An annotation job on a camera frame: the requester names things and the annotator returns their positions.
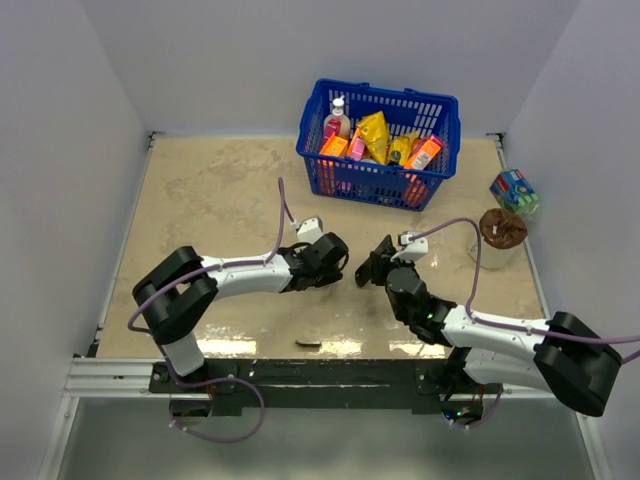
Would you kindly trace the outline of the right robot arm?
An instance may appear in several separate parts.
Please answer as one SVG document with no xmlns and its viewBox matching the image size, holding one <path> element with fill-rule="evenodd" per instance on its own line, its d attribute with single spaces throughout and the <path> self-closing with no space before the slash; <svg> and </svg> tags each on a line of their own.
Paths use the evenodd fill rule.
<svg viewBox="0 0 640 480">
<path fill-rule="evenodd" d="M 621 355 L 578 317 L 513 319 L 473 312 L 430 293 L 415 263 L 425 239 L 390 237 L 358 267 L 355 282 L 385 289 L 394 317 L 418 339 L 450 348 L 441 382 L 469 392 L 476 385 L 509 384 L 549 392 L 581 414 L 603 415 L 622 366 Z"/>
</svg>

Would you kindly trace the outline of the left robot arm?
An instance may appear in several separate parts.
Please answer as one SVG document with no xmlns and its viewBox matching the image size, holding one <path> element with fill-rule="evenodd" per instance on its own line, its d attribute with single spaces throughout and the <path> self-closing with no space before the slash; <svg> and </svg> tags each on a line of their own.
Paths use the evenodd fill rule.
<svg viewBox="0 0 640 480">
<path fill-rule="evenodd" d="M 239 259 L 216 260 L 180 247 L 133 288 L 136 314 L 173 367 L 173 382 L 196 392 L 206 383 L 207 368 L 194 329 L 213 301 L 324 287 L 343 278 L 348 256 L 346 243 L 333 232 Z"/>
</svg>

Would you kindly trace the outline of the black battery cover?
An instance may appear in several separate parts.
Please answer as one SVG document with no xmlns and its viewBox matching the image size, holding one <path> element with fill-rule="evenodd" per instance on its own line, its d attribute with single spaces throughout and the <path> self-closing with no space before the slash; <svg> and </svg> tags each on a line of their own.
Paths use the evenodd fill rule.
<svg viewBox="0 0 640 480">
<path fill-rule="evenodd" d="M 304 349 L 319 349 L 322 346 L 321 341 L 308 341 L 308 340 L 300 340 L 296 339 L 294 344 L 299 348 Z"/>
</svg>

